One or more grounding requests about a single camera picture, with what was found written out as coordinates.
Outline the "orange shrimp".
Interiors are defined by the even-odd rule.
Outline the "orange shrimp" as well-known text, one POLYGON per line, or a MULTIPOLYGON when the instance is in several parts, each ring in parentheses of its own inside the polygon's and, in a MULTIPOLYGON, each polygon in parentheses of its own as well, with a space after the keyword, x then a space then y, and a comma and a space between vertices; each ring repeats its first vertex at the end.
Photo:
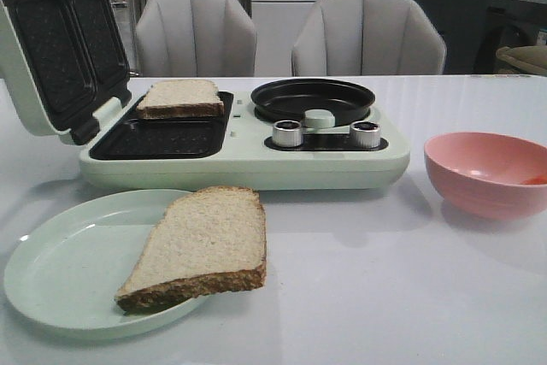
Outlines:
POLYGON ((546 185, 547 184, 547 175, 541 174, 530 179, 524 180, 522 185, 546 185))

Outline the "pink bowl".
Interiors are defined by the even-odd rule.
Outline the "pink bowl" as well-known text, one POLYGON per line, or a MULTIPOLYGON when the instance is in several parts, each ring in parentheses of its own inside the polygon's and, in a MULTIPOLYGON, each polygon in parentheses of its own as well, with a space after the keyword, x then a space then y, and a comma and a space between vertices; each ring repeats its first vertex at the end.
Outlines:
POLYGON ((546 174, 546 147, 490 132, 450 132, 424 145, 436 191, 470 214, 515 220, 546 210, 546 185, 522 185, 546 174))

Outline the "grey chair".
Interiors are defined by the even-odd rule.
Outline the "grey chair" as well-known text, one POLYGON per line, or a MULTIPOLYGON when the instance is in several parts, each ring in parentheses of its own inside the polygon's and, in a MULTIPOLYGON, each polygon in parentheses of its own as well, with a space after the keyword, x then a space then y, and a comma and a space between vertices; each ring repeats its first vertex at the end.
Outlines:
POLYGON ((238 0, 148 0, 135 29, 145 77, 252 77, 256 28, 238 0))
POLYGON ((294 76, 439 75, 444 40, 414 0, 320 0, 291 51, 294 76))

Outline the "black round frying pan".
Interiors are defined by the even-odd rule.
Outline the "black round frying pan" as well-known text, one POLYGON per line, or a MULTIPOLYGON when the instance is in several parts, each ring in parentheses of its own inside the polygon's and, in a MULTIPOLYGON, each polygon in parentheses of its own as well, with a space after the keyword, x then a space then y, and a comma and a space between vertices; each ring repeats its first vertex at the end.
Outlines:
POLYGON ((362 85, 338 79, 291 78, 257 87, 250 99, 256 116, 267 121, 301 121, 306 111, 324 109, 339 127, 366 118, 375 95, 362 85))

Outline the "green breakfast maker base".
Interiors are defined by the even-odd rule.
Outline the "green breakfast maker base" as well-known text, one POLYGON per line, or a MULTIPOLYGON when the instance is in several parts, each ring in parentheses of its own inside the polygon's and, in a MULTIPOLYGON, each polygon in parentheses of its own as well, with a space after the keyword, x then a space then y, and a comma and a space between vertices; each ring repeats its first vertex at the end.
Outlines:
POLYGON ((80 152, 82 174, 115 189, 210 185, 257 190, 362 189, 390 185, 409 164, 409 144, 387 117, 372 107, 367 121, 379 125, 379 147, 350 142, 347 126, 308 131, 302 146, 278 150, 273 126, 255 116, 247 91, 221 95, 221 117, 144 120, 129 108, 80 152))

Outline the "light green plate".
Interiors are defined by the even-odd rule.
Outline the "light green plate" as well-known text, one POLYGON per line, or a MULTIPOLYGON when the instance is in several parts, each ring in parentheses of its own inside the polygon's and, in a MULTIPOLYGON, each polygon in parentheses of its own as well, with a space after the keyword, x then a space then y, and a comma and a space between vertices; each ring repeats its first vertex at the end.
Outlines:
POLYGON ((147 333, 190 314, 204 298, 129 315, 115 293, 132 272, 151 228, 178 190, 112 194, 61 212, 22 238, 4 270, 11 305, 33 324, 71 339, 147 333))

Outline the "left grey chair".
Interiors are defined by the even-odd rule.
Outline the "left grey chair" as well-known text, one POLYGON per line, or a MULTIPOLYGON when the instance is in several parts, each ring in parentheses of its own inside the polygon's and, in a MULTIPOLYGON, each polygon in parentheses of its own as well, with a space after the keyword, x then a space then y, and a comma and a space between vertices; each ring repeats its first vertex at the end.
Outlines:
POLYGON ((148 0, 135 29, 145 77, 252 77, 256 28, 238 0, 148 0))

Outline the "right silver control knob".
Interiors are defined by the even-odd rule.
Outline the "right silver control knob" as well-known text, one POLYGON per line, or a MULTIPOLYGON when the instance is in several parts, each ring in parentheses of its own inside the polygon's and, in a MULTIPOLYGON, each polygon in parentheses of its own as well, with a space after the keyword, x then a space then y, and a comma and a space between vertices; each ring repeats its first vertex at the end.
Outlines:
POLYGON ((371 121, 354 121, 350 124, 350 142, 355 147, 374 149, 380 146, 381 131, 377 123, 371 121))

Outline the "green breakfast maker lid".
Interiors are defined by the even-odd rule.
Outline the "green breakfast maker lid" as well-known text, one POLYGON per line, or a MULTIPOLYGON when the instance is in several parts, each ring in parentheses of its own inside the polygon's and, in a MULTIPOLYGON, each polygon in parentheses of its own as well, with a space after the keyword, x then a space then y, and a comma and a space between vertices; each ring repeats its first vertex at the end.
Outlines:
POLYGON ((131 99, 110 1, 1 0, 1 77, 27 131, 87 144, 131 99))

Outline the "left silver control knob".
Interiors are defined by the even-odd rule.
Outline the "left silver control knob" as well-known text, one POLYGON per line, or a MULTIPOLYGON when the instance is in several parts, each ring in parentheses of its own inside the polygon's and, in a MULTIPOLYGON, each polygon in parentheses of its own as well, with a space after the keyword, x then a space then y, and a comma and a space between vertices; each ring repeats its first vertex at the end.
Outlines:
POLYGON ((273 124, 273 144, 283 148, 295 148, 303 144, 303 128, 299 121, 282 120, 273 124))

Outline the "right grey chair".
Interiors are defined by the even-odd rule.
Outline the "right grey chair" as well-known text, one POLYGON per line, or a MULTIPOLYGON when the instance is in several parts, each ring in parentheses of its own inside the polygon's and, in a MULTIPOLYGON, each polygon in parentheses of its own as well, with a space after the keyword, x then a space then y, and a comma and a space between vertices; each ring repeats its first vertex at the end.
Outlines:
POLYGON ((414 0, 320 0, 291 51, 294 76, 439 75, 444 40, 414 0))

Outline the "beige sofa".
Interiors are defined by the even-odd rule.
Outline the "beige sofa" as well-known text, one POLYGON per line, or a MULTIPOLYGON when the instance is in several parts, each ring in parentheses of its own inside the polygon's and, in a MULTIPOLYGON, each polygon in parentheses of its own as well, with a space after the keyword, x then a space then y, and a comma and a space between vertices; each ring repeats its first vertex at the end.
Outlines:
POLYGON ((545 45, 514 48, 504 46, 496 51, 496 58, 516 69, 519 73, 546 75, 545 45))

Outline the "bread slice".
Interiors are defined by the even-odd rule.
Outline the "bread slice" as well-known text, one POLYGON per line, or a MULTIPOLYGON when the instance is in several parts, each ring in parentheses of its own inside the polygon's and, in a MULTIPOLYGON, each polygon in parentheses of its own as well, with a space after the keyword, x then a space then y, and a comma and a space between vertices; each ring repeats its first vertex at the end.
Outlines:
POLYGON ((138 103, 145 120, 224 115, 217 85, 208 79, 176 79, 155 83, 138 103))
POLYGON ((266 214, 259 194, 213 186, 168 205, 115 301, 126 312, 163 309, 194 297, 260 288, 266 272, 266 214))

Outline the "silver control knob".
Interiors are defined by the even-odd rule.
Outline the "silver control knob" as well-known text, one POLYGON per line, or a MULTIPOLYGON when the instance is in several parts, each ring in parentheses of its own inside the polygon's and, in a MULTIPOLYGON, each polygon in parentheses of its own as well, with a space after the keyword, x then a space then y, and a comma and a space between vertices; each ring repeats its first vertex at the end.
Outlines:
POLYGON ((381 131, 377 123, 371 121, 354 121, 350 124, 350 142, 355 147, 374 149, 380 146, 381 131))
POLYGON ((283 148, 295 148, 303 144, 303 128, 299 121, 282 120, 273 124, 273 144, 283 148))

